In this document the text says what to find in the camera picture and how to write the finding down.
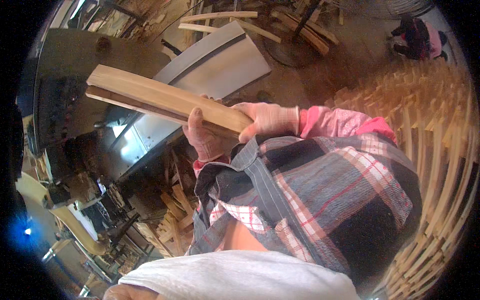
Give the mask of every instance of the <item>work glove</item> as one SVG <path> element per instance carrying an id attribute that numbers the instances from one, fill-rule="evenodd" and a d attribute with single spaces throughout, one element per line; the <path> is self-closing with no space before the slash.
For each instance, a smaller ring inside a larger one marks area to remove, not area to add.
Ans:
<path id="1" fill-rule="evenodd" d="M 239 103 L 231 108 L 249 116 L 253 123 L 239 136 L 239 142 L 248 142 L 255 134 L 299 134 L 300 111 L 298 106 L 283 108 L 278 104 Z"/>
<path id="2" fill-rule="evenodd" d="M 200 108 L 194 108 L 188 117 L 188 125 L 183 125 L 183 133 L 198 154 L 198 161 L 206 163 L 223 155 L 222 141 L 202 125 L 204 115 Z"/>

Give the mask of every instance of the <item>plaid shirt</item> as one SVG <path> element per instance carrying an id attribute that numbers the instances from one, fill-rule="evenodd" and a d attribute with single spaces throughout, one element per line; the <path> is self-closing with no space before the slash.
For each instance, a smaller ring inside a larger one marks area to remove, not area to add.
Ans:
<path id="1" fill-rule="evenodd" d="M 414 167 L 392 139 L 356 131 L 256 136 L 234 149 L 230 164 L 206 164 L 187 255 L 222 250 L 237 219 L 266 249 L 347 274 L 359 294 L 371 291 L 415 234 L 421 198 Z"/>

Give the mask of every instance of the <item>gloved hand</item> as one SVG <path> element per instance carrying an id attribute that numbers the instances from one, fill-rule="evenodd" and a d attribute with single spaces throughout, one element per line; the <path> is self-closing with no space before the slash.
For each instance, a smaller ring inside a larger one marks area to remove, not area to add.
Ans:
<path id="1" fill-rule="evenodd" d="M 238 103 L 231 108 L 249 116 L 253 123 L 239 136 L 240 143 L 248 142 L 255 134 L 299 134 L 300 111 L 298 107 L 283 108 L 278 104 Z"/>
<path id="2" fill-rule="evenodd" d="M 213 132 L 203 127 L 204 115 L 200 108 L 194 108 L 188 117 L 188 125 L 183 125 L 183 133 L 198 153 L 198 160 L 206 163 L 223 155 L 222 141 Z"/>

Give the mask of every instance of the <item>person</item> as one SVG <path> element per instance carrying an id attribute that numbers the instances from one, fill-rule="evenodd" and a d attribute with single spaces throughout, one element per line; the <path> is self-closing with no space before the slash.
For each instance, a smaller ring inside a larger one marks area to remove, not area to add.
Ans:
<path id="1" fill-rule="evenodd" d="M 448 39 L 443 31 L 438 31 L 427 21 L 403 15 L 400 26 L 392 31 L 392 36 L 402 36 L 407 46 L 394 44 L 394 51 L 413 60 L 447 59 L 442 47 Z"/>
<path id="2" fill-rule="evenodd" d="M 415 235 L 419 179 L 383 118 L 314 106 L 232 107 L 253 123 L 229 156 L 195 108 L 185 256 L 141 265 L 104 300 L 359 299 Z"/>

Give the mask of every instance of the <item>dust collection pipe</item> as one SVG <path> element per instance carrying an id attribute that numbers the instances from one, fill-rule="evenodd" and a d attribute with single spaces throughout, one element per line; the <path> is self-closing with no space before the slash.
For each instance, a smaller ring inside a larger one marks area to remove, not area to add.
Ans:
<path id="1" fill-rule="evenodd" d="M 22 172 L 22 177 L 17 180 L 15 185 L 23 197 L 30 198 L 40 206 L 43 206 L 42 200 L 47 195 L 48 190 L 32 176 Z M 79 241 L 88 252 L 93 255 L 104 255 L 109 251 L 109 245 L 94 240 L 66 206 L 50 209 L 49 211 L 67 226 L 77 241 Z"/>

